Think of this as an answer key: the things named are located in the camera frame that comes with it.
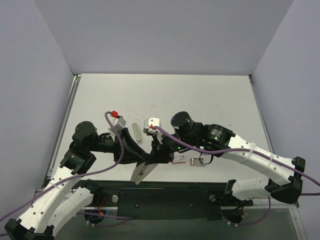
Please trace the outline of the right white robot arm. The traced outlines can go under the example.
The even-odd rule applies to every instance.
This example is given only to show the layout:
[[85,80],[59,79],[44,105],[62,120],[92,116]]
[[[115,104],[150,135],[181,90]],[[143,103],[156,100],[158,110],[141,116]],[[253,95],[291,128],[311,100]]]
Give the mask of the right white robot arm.
[[221,125],[195,122],[186,111],[176,113],[170,124],[174,134],[165,132],[158,118],[144,121],[143,132],[153,138],[147,164],[168,164],[175,153],[193,150],[212,159],[232,160],[260,173],[261,177],[227,182],[223,198],[230,205],[262,197],[295,204],[301,196],[306,165],[303,158],[274,155]]

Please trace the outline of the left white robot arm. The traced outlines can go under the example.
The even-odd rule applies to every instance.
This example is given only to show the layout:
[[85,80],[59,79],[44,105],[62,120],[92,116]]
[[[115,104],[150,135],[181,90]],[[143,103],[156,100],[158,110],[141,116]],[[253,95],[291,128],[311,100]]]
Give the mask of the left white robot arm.
[[103,200],[102,186],[86,180],[71,197],[71,189],[89,176],[95,152],[112,153],[115,164],[143,163],[149,158],[131,138],[126,127],[111,124],[108,133],[98,134],[90,121],[79,123],[72,143],[44,190],[28,202],[30,207],[17,219],[5,224],[11,240],[53,240],[59,230],[82,208]]

